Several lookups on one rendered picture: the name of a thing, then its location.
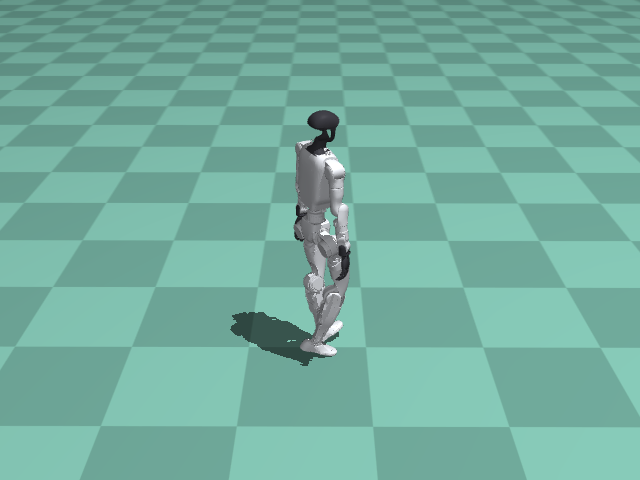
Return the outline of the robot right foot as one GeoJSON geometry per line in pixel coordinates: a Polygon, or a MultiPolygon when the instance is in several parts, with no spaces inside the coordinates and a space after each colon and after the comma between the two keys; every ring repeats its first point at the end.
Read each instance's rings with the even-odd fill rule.
{"type": "Polygon", "coordinates": [[[318,346],[317,345],[313,345],[313,340],[312,339],[308,339],[308,338],[305,339],[300,344],[300,348],[303,351],[314,352],[314,353],[318,353],[320,355],[326,355],[326,356],[335,356],[336,355],[336,353],[337,353],[336,348],[334,348],[334,347],[332,347],[330,345],[327,345],[323,341],[321,341],[321,345],[320,346],[319,345],[318,346]]]}

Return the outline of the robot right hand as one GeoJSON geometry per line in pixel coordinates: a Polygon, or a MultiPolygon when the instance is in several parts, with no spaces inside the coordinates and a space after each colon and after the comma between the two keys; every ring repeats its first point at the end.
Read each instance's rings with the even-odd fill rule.
{"type": "Polygon", "coordinates": [[[342,257],[342,261],[341,261],[341,269],[342,272],[340,274],[340,277],[336,278],[335,280],[342,280],[343,278],[346,277],[348,271],[349,271],[349,265],[350,265],[350,260],[349,260],[349,255],[350,255],[350,250],[348,250],[348,252],[346,253],[346,248],[343,245],[339,246],[339,256],[342,257]]]}

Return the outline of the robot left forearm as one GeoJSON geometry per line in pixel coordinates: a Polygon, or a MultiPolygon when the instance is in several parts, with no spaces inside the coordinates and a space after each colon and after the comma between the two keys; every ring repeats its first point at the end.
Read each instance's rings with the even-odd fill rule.
{"type": "Polygon", "coordinates": [[[299,205],[299,207],[300,207],[300,214],[306,213],[307,210],[308,210],[308,207],[306,205],[304,205],[300,200],[300,193],[299,193],[299,187],[298,187],[297,182],[295,182],[295,187],[296,187],[296,192],[298,193],[298,203],[297,203],[297,205],[299,205]]]}

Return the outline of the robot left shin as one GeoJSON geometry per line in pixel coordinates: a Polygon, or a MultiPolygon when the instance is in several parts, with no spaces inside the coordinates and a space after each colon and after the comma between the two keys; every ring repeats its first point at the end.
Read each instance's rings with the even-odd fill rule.
{"type": "MultiPolygon", "coordinates": [[[[303,284],[304,284],[306,276],[304,277],[303,284]]],[[[324,279],[323,279],[323,281],[324,281],[324,279]]],[[[307,302],[309,304],[309,310],[313,313],[314,320],[315,320],[315,325],[317,325],[316,318],[317,318],[318,310],[319,310],[319,307],[320,307],[320,302],[323,300],[322,294],[323,294],[324,288],[325,288],[325,282],[323,283],[322,289],[320,291],[318,291],[318,292],[311,292],[311,291],[309,291],[309,290],[307,290],[305,288],[305,295],[306,295],[306,298],[307,298],[307,302]]]]}

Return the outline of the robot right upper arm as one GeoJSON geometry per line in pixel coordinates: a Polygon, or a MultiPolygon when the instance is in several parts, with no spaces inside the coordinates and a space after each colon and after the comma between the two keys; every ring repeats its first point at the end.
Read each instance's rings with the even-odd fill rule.
{"type": "MultiPolygon", "coordinates": [[[[345,168],[334,159],[325,161],[325,176],[329,181],[330,211],[338,217],[338,210],[344,196],[345,168]]],[[[349,209],[349,208],[348,208],[349,209]]]]}

